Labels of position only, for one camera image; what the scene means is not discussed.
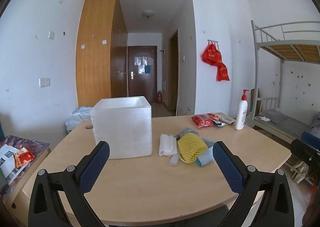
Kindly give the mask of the white lotion pump bottle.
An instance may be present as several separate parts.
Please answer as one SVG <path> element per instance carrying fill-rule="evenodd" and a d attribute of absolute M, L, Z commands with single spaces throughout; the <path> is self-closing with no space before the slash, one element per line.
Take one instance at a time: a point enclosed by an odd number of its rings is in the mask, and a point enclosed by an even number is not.
<path fill-rule="evenodd" d="M 248 92 L 247 89 L 243 90 L 241 101 L 238 106 L 238 112 L 237 112 L 236 122 L 235 122 L 235 129 L 236 130 L 242 130 L 245 125 L 247 107 L 248 107 L 247 96 L 246 96 L 247 92 Z"/>

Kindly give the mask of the red wet wipes pack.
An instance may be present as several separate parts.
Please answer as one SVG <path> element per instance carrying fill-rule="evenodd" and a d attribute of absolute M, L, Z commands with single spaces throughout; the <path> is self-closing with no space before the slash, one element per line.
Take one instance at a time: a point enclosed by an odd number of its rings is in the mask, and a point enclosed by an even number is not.
<path fill-rule="evenodd" d="M 198 128 L 210 127 L 214 125 L 214 122 L 204 114 L 195 115 L 191 119 Z"/>

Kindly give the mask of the white styrofoam box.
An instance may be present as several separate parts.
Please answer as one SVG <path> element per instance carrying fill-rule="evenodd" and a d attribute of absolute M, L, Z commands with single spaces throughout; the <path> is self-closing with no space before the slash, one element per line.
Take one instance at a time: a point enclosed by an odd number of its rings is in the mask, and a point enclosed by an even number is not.
<path fill-rule="evenodd" d="M 152 154 L 151 105 L 144 96 L 107 98 L 91 110 L 95 142 L 110 146 L 110 159 Z"/>

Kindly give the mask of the grey cloth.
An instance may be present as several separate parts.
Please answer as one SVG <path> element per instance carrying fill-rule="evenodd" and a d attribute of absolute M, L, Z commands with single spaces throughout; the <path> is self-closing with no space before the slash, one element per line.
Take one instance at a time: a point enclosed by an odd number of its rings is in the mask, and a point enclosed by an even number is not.
<path fill-rule="evenodd" d="M 176 140 L 179 140 L 179 139 L 182 138 L 184 135 L 189 134 L 189 133 L 192 133 L 192 134 L 194 134 L 194 135 L 196 135 L 196 136 L 200 136 L 199 133 L 198 133 L 196 130 L 194 130 L 194 129 L 192 129 L 192 128 L 189 128 L 189 127 L 185 127 L 180 133 L 178 133 L 178 134 L 175 136 L 175 138 L 176 138 Z"/>

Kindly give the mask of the wooden wardrobe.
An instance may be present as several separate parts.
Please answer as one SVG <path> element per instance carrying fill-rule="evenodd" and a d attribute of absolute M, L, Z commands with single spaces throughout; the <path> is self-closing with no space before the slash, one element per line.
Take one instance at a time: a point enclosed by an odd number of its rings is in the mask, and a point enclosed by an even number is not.
<path fill-rule="evenodd" d="M 127 96 L 127 28 L 120 0 L 85 0 L 75 56 L 78 105 Z"/>

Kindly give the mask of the red hanging bags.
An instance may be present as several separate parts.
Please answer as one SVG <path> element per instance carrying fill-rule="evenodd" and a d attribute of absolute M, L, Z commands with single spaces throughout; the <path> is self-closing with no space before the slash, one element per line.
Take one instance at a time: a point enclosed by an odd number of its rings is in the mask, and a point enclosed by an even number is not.
<path fill-rule="evenodd" d="M 213 42 L 208 43 L 201 59 L 204 63 L 217 68 L 216 80 L 218 82 L 230 81 L 227 66 L 222 62 L 222 55 Z"/>

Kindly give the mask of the white remote control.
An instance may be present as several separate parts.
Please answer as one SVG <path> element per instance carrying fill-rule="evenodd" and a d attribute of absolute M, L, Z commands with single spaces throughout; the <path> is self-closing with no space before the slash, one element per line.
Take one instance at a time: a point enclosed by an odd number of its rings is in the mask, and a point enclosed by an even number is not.
<path fill-rule="evenodd" d="M 234 118 L 231 118 L 231 117 L 223 115 L 223 114 L 216 113 L 216 116 L 219 118 L 219 121 L 226 123 L 226 124 L 229 124 L 229 125 L 231 125 L 235 122 Z"/>

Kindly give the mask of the blue white toothpaste tube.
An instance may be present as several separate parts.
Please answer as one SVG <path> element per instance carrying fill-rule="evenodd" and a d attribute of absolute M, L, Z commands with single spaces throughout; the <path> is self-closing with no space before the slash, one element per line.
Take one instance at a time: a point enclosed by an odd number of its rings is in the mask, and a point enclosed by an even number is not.
<path fill-rule="evenodd" d="M 215 125 L 217 125 L 218 127 L 223 127 L 223 126 L 227 125 L 227 123 L 222 122 L 222 121 L 217 121 L 217 120 L 213 120 L 213 123 Z"/>

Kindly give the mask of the ceiling lamp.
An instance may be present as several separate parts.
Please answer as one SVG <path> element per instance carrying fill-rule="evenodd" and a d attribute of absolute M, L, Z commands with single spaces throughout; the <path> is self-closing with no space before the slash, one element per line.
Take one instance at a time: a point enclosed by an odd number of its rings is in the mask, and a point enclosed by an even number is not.
<path fill-rule="evenodd" d="M 143 16 L 144 18 L 149 19 L 149 18 L 151 18 L 152 16 L 154 16 L 154 12 L 153 12 L 152 10 L 150 10 L 150 9 L 147 9 L 147 10 L 145 10 L 145 11 L 142 12 L 142 16 Z"/>

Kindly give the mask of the yellow foam fruit net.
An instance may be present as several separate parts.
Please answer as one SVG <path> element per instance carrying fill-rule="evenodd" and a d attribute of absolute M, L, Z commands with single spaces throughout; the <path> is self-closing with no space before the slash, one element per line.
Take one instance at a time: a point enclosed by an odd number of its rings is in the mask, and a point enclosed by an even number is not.
<path fill-rule="evenodd" d="M 208 147 L 204 141 L 193 133 L 183 135 L 177 142 L 180 159 L 185 163 L 193 163 Z"/>

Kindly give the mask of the white papers with photos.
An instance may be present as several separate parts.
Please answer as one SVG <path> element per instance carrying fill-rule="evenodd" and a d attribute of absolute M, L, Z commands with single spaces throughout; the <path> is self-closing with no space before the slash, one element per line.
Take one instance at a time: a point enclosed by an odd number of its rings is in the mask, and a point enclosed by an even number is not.
<path fill-rule="evenodd" d="M 6 181 L 8 182 L 8 185 L 11 185 L 11 183 L 17 178 L 20 172 L 22 172 L 26 167 L 26 165 L 20 166 L 18 168 L 15 167 L 14 154 L 16 154 L 17 152 L 17 148 L 8 146 L 7 144 L 4 144 L 0 149 L 1 171 Z"/>

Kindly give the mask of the white wall socket plate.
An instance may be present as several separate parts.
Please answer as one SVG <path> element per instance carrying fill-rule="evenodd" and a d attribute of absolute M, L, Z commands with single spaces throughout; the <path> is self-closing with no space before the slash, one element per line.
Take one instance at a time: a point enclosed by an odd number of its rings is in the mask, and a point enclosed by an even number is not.
<path fill-rule="evenodd" d="M 39 87 L 49 87 L 50 86 L 50 78 L 40 78 L 39 79 Z"/>

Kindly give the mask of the white tissue paper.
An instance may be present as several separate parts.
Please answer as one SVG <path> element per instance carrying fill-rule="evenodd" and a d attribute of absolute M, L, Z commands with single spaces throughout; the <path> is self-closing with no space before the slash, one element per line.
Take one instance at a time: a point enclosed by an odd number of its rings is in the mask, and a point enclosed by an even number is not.
<path fill-rule="evenodd" d="M 159 156 L 173 156 L 177 154 L 177 141 L 173 135 L 160 135 Z"/>

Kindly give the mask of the light blue covered bundle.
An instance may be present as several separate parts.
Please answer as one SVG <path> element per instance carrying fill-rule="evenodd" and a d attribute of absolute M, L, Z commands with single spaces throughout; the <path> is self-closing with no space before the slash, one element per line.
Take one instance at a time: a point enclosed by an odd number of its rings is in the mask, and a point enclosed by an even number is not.
<path fill-rule="evenodd" d="M 92 107 L 80 107 L 73 111 L 65 122 L 67 133 L 70 133 L 82 121 L 91 121 L 91 109 Z"/>

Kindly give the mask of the red fire extinguisher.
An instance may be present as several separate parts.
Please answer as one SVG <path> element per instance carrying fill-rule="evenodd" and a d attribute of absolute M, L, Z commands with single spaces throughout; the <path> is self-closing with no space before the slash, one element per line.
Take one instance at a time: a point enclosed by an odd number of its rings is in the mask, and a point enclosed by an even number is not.
<path fill-rule="evenodd" d="M 161 91 L 157 92 L 157 103 L 162 104 L 162 92 Z"/>

